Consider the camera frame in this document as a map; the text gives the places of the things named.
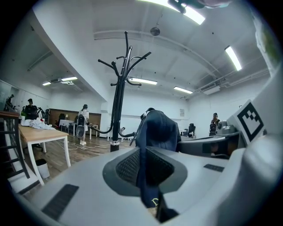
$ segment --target white cloth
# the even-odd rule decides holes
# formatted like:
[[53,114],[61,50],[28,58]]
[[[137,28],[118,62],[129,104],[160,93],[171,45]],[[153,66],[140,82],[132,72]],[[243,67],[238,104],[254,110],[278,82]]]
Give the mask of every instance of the white cloth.
[[69,126],[69,124],[73,124],[74,121],[61,119],[59,126]]
[[55,128],[52,127],[52,125],[46,125],[44,122],[40,121],[39,118],[36,120],[27,119],[24,122],[21,123],[22,126],[30,126],[35,129],[49,129],[49,130],[55,130]]
[[79,115],[84,116],[84,131],[88,131],[88,126],[86,125],[88,119],[89,119],[89,112],[86,109],[83,109],[82,111],[79,112]]

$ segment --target white ceiling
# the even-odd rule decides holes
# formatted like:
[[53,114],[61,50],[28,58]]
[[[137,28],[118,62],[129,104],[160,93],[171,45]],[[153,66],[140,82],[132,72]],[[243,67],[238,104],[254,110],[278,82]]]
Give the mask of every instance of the white ceiling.
[[[219,82],[229,86],[229,83],[267,69],[256,46],[252,17],[242,1],[235,1],[226,8],[197,10],[206,18],[201,25],[175,10],[148,2],[90,1],[91,15],[84,12],[79,15],[92,20],[93,41],[100,59],[108,63],[115,60],[120,70],[122,60],[116,60],[116,57],[125,55],[125,30],[129,32],[129,45],[133,46],[132,56],[152,52],[130,74],[158,82],[156,86],[143,84],[142,90],[180,98],[185,93],[173,90],[174,86],[196,91],[223,76],[225,80],[219,79]],[[149,32],[155,26],[161,31],[156,37]],[[26,20],[23,20],[18,30],[18,37],[11,52],[27,69],[49,52]],[[239,72],[224,51],[228,45],[232,46],[243,67]],[[115,83],[115,73],[103,64],[100,66],[104,68],[105,79]],[[72,76],[53,54],[38,63],[30,75],[37,85],[51,79]],[[87,89],[78,80],[74,83],[82,90]],[[61,83],[52,84],[49,88],[73,89]],[[138,89],[130,85],[126,88]]]

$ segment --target fluorescent light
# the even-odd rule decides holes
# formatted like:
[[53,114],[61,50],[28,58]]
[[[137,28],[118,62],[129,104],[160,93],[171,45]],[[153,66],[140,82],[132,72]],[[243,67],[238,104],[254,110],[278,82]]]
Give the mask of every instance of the fluorescent light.
[[47,86],[47,85],[50,85],[50,84],[51,84],[50,82],[46,82],[46,83],[43,83],[42,85]]
[[235,65],[237,71],[241,70],[242,69],[241,64],[240,64],[238,58],[236,57],[236,54],[234,53],[233,49],[231,48],[231,46],[228,46],[225,49],[225,51],[226,51],[226,53],[228,53],[228,55],[231,58],[233,64]]
[[65,81],[71,81],[71,80],[76,80],[78,79],[77,77],[72,77],[72,78],[66,78],[66,79],[61,79],[63,82]]
[[[172,5],[169,5],[167,0],[139,0],[139,1],[146,1],[151,3],[156,3],[165,7],[168,7],[170,9],[176,10]],[[186,7],[186,13],[184,14],[188,18],[192,19],[193,21],[197,22],[199,25],[203,23],[205,18],[200,15],[196,10],[192,9],[191,7]]]
[[193,92],[189,91],[189,90],[185,90],[185,89],[182,89],[180,87],[174,87],[174,90],[179,90],[179,91],[182,91],[182,92],[185,92],[185,93],[188,93],[188,94],[192,94]]
[[137,78],[129,78],[131,82],[138,82],[138,83],[148,83],[152,85],[156,85],[157,82],[155,81],[150,81],[150,80],[145,80],[145,79],[137,79]]

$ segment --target wooden floor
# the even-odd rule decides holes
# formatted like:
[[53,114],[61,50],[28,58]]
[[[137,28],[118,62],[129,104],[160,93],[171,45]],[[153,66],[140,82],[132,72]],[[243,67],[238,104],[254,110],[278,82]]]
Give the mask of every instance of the wooden floor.
[[[74,165],[76,162],[84,159],[96,157],[110,152],[110,141],[107,141],[107,139],[92,136],[92,139],[90,140],[88,136],[85,138],[85,142],[87,144],[81,146],[77,137],[74,137],[73,135],[68,136],[68,148],[71,165]],[[130,141],[124,140],[122,143],[120,143],[120,150],[129,148],[129,144]],[[43,158],[47,161],[50,177],[43,179],[44,183],[48,183],[48,181],[52,180],[68,168],[63,140],[46,142],[46,153],[43,153],[41,149],[36,147],[33,148],[33,153],[35,160]],[[27,165],[33,170],[27,149],[24,151],[24,156]],[[29,200],[40,187],[41,185],[37,185],[35,188],[25,193],[24,196]]]

